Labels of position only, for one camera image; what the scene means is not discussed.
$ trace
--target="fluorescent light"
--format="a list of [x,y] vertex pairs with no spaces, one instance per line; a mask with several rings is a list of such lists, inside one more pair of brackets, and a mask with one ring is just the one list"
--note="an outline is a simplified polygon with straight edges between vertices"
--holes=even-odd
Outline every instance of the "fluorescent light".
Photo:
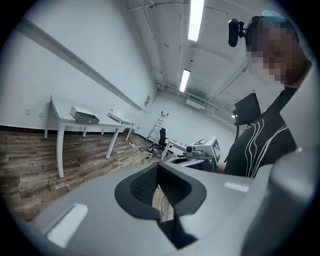
[[188,39],[198,41],[205,0],[191,0]]
[[181,85],[180,85],[180,91],[181,92],[184,92],[185,89],[186,89],[189,75],[190,75],[190,71],[185,69],[183,71],[182,79],[181,79]]

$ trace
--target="table leg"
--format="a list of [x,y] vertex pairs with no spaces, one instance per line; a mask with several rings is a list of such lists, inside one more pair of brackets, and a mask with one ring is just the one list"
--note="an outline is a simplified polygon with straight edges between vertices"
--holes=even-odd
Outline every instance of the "table leg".
[[62,163],[62,148],[64,143],[65,123],[59,122],[58,135],[56,138],[56,164],[60,179],[64,177],[64,167]]
[[167,151],[168,151],[169,146],[170,146],[170,141],[168,141],[167,145],[165,146],[164,151],[162,152],[161,161],[165,158],[165,156],[166,156],[166,154],[167,154]]
[[101,135],[104,135],[104,133],[105,133],[105,128],[102,128]]
[[82,137],[85,137],[85,136],[86,136],[86,133],[87,133],[87,127],[84,127],[83,133],[82,133]]
[[127,142],[128,139],[129,139],[129,136],[130,136],[130,133],[131,133],[133,127],[134,127],[134,124],[131,124],[131,127],[130,127],[130,130],[129,130],[129,132],[128,132],[128,135],[127,135],[126,138],[125,138],[125,141],[126,141],[126,142]]
[[113,135],[113,138],[112,138],[111,143],[109,145],[108,152],[106,153],[106,156],[105,156],[106,159],[109,159],[109,157],[110,157],[110,154],[111,154],[111,151],[112,151],[114,144],[116,142],[118,133],[119,133],[119,128],[115,129],[115,131],[114,131],[114,135]]
[[45,129],[44,129],[44,138],[48,138],[48,126],[49,126],[49,114],[52,108],[52,102],[50,100],[48,113],[46,114],[46,123],[45,123]]

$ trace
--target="small table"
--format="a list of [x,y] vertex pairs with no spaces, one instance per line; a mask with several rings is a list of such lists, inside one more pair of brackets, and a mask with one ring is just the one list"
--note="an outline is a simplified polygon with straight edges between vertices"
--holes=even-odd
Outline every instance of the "small table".
[[48,114],[47,114],[47,120],[46,120],[46,126],[44,130],[44,138],[46,139],[48,137],[48,124],[49,124],[49,114],[51,111],[51,108],[53,107],[54,113],[59,121],[58,125],[58,134],[56,138],[56,163],[58,167],[58,175],[62,179],[64,177],[64,168],[63,168],[63,162],[62,162],[62,149],[63,149],[63,142],[64,142],[64,133],[65,133],[65,127],[66,126],[77,126],[77,127],[84,127],[82,136],[86,136],[87,127],[114,127],[115,132],[113,135],[113,138],[111,140],[111,143],[109,145],[109,149],[106,153],[105,158],[108,159],[110,157],[111,151],[114,147],[114,144],[116,142],[116,138],[119,133],[119,128],[122,127],[121,124],[117,123],[116,121],[112,120],[108,116],[106,116],[103,113],[98,113],[94,111],[94,115],[99,119],[99,124],[88,124],[88,123],[79,123],[76,122],[74,117],[70,114],[70,110],[72,106],[77,106],[79,108],[88,109],[87,106],[84,106],[77,102],[72,102],[69,100],[65,100],[56,96],[51,95],[51,100],[48,108]]
[[186,151],[186,147],[185,146],[181,146],[180,144],[175,143],[173,139],[169,139],[168,143],[165,146],[164,151],[161,154],[161,156],[162,156],[161,157],[161,161],[165,158],[170,145],[172,145],[173,147],[178,148],[178,149],[180,149],[182,151]]
[[126,138],[125,138],[125,141],[128,141],[128,139],[129,139],[129,136],[130,136],[130,133],[131,133],[131,131],[132,131],[132,128],[134,127],[134,122],[132,122],[132,121],[129,121],[129,120],[127,120],[127,119],[124,119],[124,118],[122,118],[122,117],[120,117],[120,116],[118,116],[118,115],[115,115],[115,114],[113,114],[113,113],[108,113],[108,117],[110,117],[111,119],[113,119],[113,120],[115,120],[116,122],[118,122],[120,125],[123,125],[123,124],[126,124],[126,125],[130,125],[130,130],[129,130],[129,132],[128,132],[128,135],[126,136]]

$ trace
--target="white stripe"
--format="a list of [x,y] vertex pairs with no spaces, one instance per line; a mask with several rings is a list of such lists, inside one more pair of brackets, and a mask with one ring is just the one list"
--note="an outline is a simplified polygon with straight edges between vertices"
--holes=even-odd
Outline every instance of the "white stripe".
[[66,248],[87,213],[87,206],[75,203],[74,207],[50,230],[47,238],[57,246]]
[[224,186],[228,189],[237,190],[237,191],[241,191],[244,193],[247,193],[249,190],[248,186],[240,185],[240,184],[236,184],[236,183],[232,183],[232,182],[226,182],[224,184]]
[[[278,129],[274,134],[276,134],[277,132],[279,132],[279,131],[280,131],[281,129],[283,129],[285,126],[286,126],[286,124],[283,125],[280,129]],[[259,161],[259,159],[260,159],[260,156],[261,156],[262,152],[264,151],[264,149],[265,149],[267,143],[269,142],[269,140],[270,140],[270,138],[269,138],[269,139],[265,142],[265,144],[263,145],[263,147],[262,147],[262,149],[261,149],[261,152],[260,152],[260,154],[259,154],[259,156],[258,156],[258,158],[257,158],[256,163],[255,163],[255,166],[254,166],[254,168],[253,168],[253,171],[256,170],[258,161]]]
[[[259,131],[259,134],[261,133],[262,129],[264,128],[265,126],[265,121],[263,119],[262,120],[262,127],[261,127],[261,130]],[[254,165],[254,162],[255,162],[255,158],[256,158],[256,154],[257,154],[257,151],[258,151],[258,147],[257,147],[257,144],[256,144],[256,139],[258,138],[259,134],[257,134],[257,136],[255,137],[254,139],[254,142],[253,142],[253,145],[255,147],[255,152],[254,152],[254,157],[252,159],[252,166],[250,166],[250,169],[252,170],[252,167]]]
[[249,143],[251,142],[251,140],[254,138],[255,136],[255,133],[256,133],[256,124],[254,124],[254,132],[253,132],[253,135],[251,137],[251,139],[249,140],[248,144],[246,145],[245,147],[245,150],[244,150],[244,156],[245,156],[245,159],[246,159],[246,171],[245,171],[245,176],[247,176],[247,173],[248,173],[248,157],[247,157],[247,147],[249,145]]
[[251,177],[254,177],[254,175],[256,175],[256,173],[257,173],[257,171],[258,171],[258,168],[259,168],[259,165],[260,165],[262,159],[264,158],[264,156],[265,156],[265,154],[266,154],[266,152],[267,152],[267,150],[268,150],[268,147],[269,147],[271,141],[273,140],[273,138],[274,138],[275,136],[277,136],[277,134],[279,134],[279,133],[281,133],[282,131],[287,130],[287,129],[288,129],[288,127],[285,127],[285,128],[283,128],[283,129],[279,130],[278,132],[276,132],[276,133],[268,140],[268,143],[267,143],[267,145],[266,145],[266,147],[265,147],[265,149],[264,149],[263,155],[261,156],[261,158],[260,158],[260,160],[259,160],[259,162],[258,162],[257,168],[254,170],[254,172],[252,173]]
[[249,176],[249,174],[250,174],[251,166],[252,166],[252,164],[253,164],[253,162],[254,162],[254,160],[252,159],[251,144],[252,144],[252,142],[253,142],[254,140],[256,140],[256,138],[257,138],[257,136],[258,136],[258,134],[259,134],[259,131],[260,131],[260,123],[258,122],[257,124],[258,124],[258,130],[257,130],[256,135],[254,136],[253,140],[251,141],[251,143],[250,143],[250,145],[249,145],[250,165],[249,165],[249,169],[248,169],[248,176]]
[[249,125],[246,126],[246,129],[250,128],[253,125],[253,123],[250,123]]

